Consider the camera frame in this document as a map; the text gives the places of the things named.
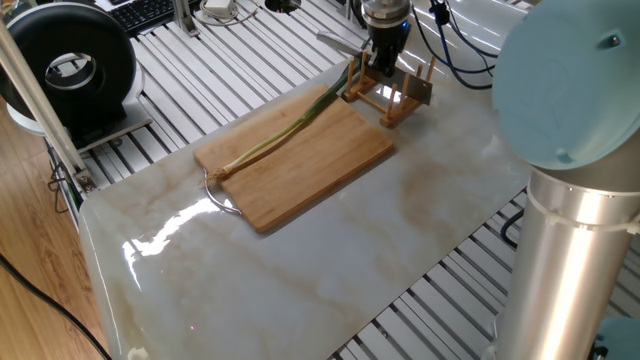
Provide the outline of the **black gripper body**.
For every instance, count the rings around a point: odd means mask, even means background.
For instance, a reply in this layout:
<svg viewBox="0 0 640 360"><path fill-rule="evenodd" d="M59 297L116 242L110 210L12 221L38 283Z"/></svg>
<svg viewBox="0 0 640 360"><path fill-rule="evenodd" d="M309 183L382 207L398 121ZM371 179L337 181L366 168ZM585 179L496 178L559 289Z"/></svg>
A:
<svg viewBox="0 0 640 360"><path fill-rule="evenodd" d="M402 22L388 28L369 25L368 33L373 42L373 49L380 58L396 58L406 44L409 24Z"/></svg>

